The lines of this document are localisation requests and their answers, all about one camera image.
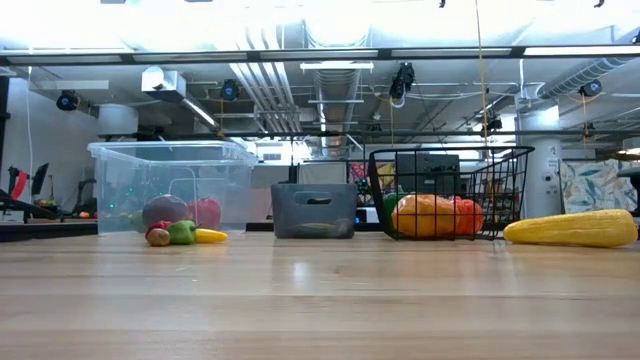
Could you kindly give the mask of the white round column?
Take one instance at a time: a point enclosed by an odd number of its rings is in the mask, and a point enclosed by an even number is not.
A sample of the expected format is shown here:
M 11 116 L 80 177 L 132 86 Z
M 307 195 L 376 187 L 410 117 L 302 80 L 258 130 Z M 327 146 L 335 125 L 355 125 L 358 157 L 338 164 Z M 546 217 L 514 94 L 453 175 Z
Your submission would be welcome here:
M 561 213 L 559 159 L 561 141 L 558 106 L 520 113 L 520 130 L 540 131 L 539 135 L 524 135 L 521 143 L 533 147 L 528 155 L 524 187 L 524 217 L 537 218 Z

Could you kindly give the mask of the small green bell pepper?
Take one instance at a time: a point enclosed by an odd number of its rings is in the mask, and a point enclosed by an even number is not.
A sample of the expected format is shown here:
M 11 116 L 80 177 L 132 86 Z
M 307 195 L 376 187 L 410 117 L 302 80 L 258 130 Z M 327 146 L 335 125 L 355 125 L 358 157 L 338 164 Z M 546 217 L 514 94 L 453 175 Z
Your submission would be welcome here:
M 192 245 L 196 242 L 197 225 L 190 220 L 174 222 L 168 226 L 171 245 Z

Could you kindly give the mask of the gray plastic bin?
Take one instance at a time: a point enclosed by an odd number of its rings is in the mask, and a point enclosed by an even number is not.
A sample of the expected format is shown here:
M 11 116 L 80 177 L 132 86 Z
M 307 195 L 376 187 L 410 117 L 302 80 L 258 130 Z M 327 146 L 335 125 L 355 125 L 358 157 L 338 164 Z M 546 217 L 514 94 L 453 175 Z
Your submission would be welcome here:
M 277 238 L 336 238 L 305 236 L 294 227 L 304 223 L 330 223 L 356 218 L 358 191 L 354 184 L 274 184 L 271 186 L 274 234 Z

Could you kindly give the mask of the small brown potato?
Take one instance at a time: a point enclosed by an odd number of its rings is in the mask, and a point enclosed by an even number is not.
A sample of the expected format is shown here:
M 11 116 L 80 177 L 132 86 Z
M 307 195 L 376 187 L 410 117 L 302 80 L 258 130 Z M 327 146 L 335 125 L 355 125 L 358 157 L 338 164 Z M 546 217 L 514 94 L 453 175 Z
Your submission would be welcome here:
M 162 228 L 154 228 L 147 232 L 145 239 L 150 246 L 164 247 L 171 243 L 170 233 Z

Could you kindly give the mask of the orange bell pepper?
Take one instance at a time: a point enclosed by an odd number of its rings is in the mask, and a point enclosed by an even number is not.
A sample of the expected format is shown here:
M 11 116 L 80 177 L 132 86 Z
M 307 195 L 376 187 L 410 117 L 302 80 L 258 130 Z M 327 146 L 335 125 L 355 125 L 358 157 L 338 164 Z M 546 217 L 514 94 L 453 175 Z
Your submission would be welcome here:
M 456 227 L 455 206 L 433 194 L 406 195 L 391 213 L 396 231 L 414 238 L 452 235 Z

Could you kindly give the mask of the dark maroon plum fruit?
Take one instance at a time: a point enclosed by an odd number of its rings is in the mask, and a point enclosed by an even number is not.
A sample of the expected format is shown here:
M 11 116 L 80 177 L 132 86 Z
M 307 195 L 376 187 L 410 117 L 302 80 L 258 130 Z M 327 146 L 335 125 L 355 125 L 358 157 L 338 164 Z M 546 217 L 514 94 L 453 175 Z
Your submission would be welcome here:
M 167 194 L 155 197 L 142 208 L 142 221 L 145 227 L 150 227 L 161 221 L 173 223 L 189 218 L 189 206 L 174 195 Z

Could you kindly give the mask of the large green bell pepper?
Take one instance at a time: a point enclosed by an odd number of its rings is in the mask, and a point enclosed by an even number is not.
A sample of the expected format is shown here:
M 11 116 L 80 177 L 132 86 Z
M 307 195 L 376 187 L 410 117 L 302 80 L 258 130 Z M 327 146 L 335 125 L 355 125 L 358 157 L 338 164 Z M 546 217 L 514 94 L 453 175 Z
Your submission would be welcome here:
M 396 207 L 398 202 L 406 196 L 404 192 L 393 192 L 386 194 L 383 197 L 383 205 L 384 205 L 384 215 L 387 224 L 387 228 L 392 237 L 395 237 L 398 232 L 396 229 L 396 222 L 401 218 L 400 215 L 396 214 Z

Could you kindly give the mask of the silver ventilation duct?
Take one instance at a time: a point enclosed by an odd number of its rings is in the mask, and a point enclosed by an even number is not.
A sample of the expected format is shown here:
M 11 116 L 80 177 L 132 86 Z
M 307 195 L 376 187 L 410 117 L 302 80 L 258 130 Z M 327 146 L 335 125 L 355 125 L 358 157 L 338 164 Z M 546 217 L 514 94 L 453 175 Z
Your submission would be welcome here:
M 313 71 L 321 131 L 336 133 L 320 139 L 324 158 L 344 158 L 348 153 L 344 132 L 350 130 L 360 80 L 361 71 L 355 69 Z

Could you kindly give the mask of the large yellow corn cob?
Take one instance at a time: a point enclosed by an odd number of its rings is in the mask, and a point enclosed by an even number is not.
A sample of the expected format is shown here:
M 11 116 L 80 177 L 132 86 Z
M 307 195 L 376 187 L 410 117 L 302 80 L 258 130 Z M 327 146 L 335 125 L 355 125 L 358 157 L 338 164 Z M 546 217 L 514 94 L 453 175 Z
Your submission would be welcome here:
M 635 242 L 638 228 L 628 211 L 610 209 L 520 220 L 503 236 L 513 244 L 613 248 Z

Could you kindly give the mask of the black overhead light beam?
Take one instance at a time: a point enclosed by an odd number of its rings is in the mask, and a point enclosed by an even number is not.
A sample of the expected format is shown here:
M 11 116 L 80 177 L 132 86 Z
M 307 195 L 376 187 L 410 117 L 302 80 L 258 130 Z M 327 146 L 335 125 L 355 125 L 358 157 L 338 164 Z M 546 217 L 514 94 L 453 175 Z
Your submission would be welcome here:
M 238 50 L 179 53 L 9 54 L 0 66 L 103 66 L 303 61 L 467 60 L 521 58 L 596 58 L 640 56 L 640 45 L 515 46 L 455 48 L 346 48 Z

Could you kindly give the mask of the clear plastic bin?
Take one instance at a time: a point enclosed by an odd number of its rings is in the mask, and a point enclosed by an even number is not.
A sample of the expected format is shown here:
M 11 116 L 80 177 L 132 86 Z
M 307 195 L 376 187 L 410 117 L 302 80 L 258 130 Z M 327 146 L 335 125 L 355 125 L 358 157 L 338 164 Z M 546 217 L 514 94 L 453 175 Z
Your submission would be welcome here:
M 143 206 L 174 195 L 187 203 L 215 199 L 217 231 L 243 231 L 249 222 L 252 172 L 258 158 L 229 141 L 91 143 L 95 160 L 98 232 L 144 233 Z

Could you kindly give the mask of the black monitor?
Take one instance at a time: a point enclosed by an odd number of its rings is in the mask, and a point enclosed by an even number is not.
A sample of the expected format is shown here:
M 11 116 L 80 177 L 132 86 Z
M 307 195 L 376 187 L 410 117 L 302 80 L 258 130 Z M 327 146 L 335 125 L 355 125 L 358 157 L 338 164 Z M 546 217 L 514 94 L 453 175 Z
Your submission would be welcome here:
M 404 192 L 452 196 L 460 192 L 458 155 L 427 152 L 399 153 L 396 159 L 398 184 Z

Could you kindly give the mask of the colourful wall poster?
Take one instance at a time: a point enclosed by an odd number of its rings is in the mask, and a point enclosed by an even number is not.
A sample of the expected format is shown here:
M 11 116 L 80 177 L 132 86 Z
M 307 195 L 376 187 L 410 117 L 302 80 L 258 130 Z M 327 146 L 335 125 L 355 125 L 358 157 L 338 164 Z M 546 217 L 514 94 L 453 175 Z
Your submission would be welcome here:
M 391 162 L 382 162 L 376 164 L 379 175 L 379 184 L 384 194 L 390 193 L 395 189 L 394 174 L 395 165 Z M 371 180 L 368 176 L 368 164 L 365 162 L 351 162 L 348 164 L 349 184 L 355 184 L 358 190 L 358 204 L 360 206 L 371 206 L 374 203 Z

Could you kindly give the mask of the leaf pattern wall panel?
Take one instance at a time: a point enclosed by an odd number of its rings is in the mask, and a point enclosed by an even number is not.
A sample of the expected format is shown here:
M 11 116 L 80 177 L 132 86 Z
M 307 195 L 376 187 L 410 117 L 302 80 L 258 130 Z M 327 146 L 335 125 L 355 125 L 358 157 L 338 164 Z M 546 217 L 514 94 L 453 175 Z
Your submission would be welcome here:
M 566 213 L 603 209 L 634 210 L 637 192 L 629 178 L 618 177 L 622 170 L 640 168 L 639 162 L 562 161 L 560 180 Z

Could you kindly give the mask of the silver spiral duct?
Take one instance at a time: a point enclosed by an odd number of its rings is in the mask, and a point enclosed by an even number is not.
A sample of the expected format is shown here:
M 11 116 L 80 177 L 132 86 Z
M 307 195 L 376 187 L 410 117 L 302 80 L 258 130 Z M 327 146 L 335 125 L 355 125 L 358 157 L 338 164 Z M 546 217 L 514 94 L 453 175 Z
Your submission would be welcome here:
M 580 63 L 541 86 L 536 96 L 548 100 L 578 91 L 579 88 L 632 61 L 632 58 L 603 57 Z

